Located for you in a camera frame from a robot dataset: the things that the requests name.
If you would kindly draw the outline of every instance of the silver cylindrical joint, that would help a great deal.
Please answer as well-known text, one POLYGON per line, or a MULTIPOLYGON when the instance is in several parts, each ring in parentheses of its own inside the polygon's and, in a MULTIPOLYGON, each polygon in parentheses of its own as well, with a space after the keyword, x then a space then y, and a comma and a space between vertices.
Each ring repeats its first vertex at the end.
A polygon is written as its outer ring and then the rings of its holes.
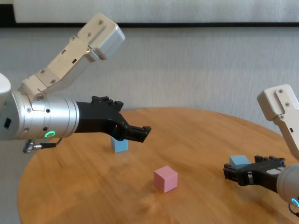
POLYGON ((299 202, 299 164, 293 164, 283 169, 277 179, 277 191, 287 203, 299 202))
POLYGON ((0 127, 0 139, 64 138, 75 132, 79 122, 75 101, 48 95, 39 102, 43 111, 33 110, 27 95, 14 91, 0 115, 0 123, 11 121, 8 128, 0 127))

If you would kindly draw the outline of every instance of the wooden table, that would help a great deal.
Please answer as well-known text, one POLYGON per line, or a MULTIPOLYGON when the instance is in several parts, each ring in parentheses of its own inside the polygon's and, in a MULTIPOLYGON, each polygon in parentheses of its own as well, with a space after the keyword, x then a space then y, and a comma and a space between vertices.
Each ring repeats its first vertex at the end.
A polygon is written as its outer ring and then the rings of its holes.
POLYGON ((225 180, 230 155, 285 157, 283 138, 251 122, 215 112, 153 108, 122 113, 149 125, 144 143, 115 154, 102 133, 74 134, 36 153, 18 191, 23 224, 294 224, 287 203, 261 186, 225 180), (154 170, 169 165, 178 187, 162 193, 154 170))

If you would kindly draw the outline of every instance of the light blue block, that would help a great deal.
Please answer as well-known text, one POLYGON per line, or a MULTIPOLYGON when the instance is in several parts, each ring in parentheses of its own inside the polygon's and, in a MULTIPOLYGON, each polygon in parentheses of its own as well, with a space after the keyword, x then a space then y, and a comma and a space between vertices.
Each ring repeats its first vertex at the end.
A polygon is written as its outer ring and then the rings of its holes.
POLYGON ((245 155, 233 155, 229 158, 229 164, 234 169, 240 169, 250 164, 249 160, 245 155))
POLYGON ((128 140, 118 141, 113 137, 111 138, 111 146, 115 153, 120 153, 128 150, 128 140))

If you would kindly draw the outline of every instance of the pink cube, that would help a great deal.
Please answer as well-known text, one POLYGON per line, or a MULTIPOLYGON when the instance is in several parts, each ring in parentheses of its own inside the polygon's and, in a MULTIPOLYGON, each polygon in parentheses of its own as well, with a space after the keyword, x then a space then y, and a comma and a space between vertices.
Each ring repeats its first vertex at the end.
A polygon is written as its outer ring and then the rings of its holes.
POLYGON ((178 173, 169 166, 162 167, 154 172, 154 182, 165 193, 178 186, 178 173))

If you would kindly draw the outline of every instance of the gray wall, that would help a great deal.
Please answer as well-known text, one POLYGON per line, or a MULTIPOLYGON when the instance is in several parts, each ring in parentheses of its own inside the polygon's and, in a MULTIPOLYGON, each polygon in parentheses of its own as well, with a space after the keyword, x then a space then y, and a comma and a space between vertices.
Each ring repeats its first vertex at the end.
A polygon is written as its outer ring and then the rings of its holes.
MULTIPOLYGON (((46 66, 78 29, 0 29, 0 72, 14 88, 46 66)), ((299 96, 298 28, 127 28, 108 61, 92 64, 67 90, 124 109, 182 106, 227 113, 274 131, 256 101, 261 90, 289 83, 299 96)), ((17 183, 30 156, 22 141, 0 143, 0 223, 18 223, 17 183)))

